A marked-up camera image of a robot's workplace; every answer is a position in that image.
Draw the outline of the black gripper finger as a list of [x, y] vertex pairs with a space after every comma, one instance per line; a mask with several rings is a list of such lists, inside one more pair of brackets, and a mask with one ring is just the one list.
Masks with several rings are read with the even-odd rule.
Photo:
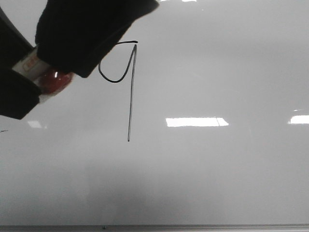
[[40, 60], [87, 78], [155, 0], [49, 0], [37, 24]]
[[11, 69], [0, 70], [0, 114], [24, 118], [38, 103], [41, 90], [32, 81]]

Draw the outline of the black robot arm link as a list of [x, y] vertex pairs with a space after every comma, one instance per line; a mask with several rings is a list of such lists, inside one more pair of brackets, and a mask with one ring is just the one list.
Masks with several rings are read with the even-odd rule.
[[0, 67], [11, 68], [34, 47], [0, 9]]

